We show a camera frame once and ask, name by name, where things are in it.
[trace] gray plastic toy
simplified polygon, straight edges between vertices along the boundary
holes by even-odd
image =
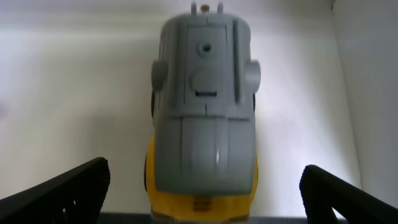
[[[162,28],[152,66],[155,186],[180,195],[247,195],[256,159],[260,66],[250,28],[206,10]]]

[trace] yellow plastic chassis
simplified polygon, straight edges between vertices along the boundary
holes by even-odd
[[[152,213],[176,220],[222,222],[237,217],[248,217],[250,205],[256,193],[258,166],[256,158],[253,188],[250,195],[194,197],[174,195],[156,190],[154,170],[154,138],[149,141],[146,162],[146,186]]]

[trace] gray toy body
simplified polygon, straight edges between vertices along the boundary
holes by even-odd
[[[250,29],[222,13],[166,22],[152,66],[155,186],[180,195],[250,194],[260,66]]]

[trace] black slot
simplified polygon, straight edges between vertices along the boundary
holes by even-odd
[[[199,97],[216,97],[217,96],[217,92],[205,92],[205,91],[195,91],[195,96],[199,96]]]

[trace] white surface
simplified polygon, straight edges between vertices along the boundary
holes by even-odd
[[[398,1],[339,0],[333,11],[362,186],[398,207]]]
[[[149,212],[150,65],[161,25],[190,2],[46,1],[0,6],[0,198],[104,156],[103,211]],[[248,21],[262,68],[251,215],[304,216],[308,164],[359,186],[330,2],[228,1],[224,9]]]

